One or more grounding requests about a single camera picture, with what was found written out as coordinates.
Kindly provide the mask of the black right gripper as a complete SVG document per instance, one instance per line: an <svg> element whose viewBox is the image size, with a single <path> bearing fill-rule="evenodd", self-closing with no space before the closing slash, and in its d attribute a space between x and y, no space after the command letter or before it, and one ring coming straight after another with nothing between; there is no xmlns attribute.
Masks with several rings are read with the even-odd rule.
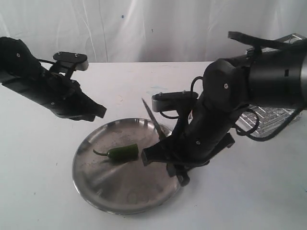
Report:
<svg viewBox="0 0 307 230"><path fill-rule="evenodd" d="M227 133L236 121L236 110L217 106L207 96L200 96L193 107L177 110L179 119L172 135L144 148L144 166L153 162L167 163L169 177L176 177L180 186L190 182L190 167L204 165L232 143Z"/></svg>

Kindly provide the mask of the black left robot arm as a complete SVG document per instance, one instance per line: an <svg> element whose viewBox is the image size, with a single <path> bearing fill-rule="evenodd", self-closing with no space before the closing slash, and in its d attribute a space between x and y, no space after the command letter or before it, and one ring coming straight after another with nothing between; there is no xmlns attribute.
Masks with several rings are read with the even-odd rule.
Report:
<svg viewBox="0 0 307 230"><path fill-rule="evenodd" d="M85 54L57 52L49 69L42 59L34 57L20 39L0 39L0 83L2 86L50 110L60 118L93 122L103 118L106 108L88 97L78 81L71 79L75 71L88 69Z"/></svg>

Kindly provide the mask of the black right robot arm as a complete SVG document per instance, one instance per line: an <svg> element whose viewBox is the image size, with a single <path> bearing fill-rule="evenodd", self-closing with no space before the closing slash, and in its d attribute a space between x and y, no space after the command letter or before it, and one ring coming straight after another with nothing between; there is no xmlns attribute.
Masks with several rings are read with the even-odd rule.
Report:
<svg viewBox="0 0 307 230"><path fill-rule="evenodd" d="M144 165L166 164L168 175L181 186L189 183L188 171L207 165L234 144L229 130L255 141L267 141L294 118L289 116L270 135L253 136L255 128L236 126L251 105L293 108L298 114L307 108L307 49L295 45L252 57L222 58L211 63L202 76L203 91L159 93L152 97L155 112L176 111L172 134L141 153Z"/></svg>

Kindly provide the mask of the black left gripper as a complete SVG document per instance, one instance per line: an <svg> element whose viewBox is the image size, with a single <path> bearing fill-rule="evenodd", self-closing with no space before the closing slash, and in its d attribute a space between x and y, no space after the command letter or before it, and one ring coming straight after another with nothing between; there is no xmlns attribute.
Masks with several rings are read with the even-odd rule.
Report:
<svg viewBox="0 0 307 230"><path fill-rule="evenodd" d="M94 121L95 116L103 118L106 108L82 92L77 83L44 69L40 78L30 80L24 97L49 109L60 118Z"/></svg>

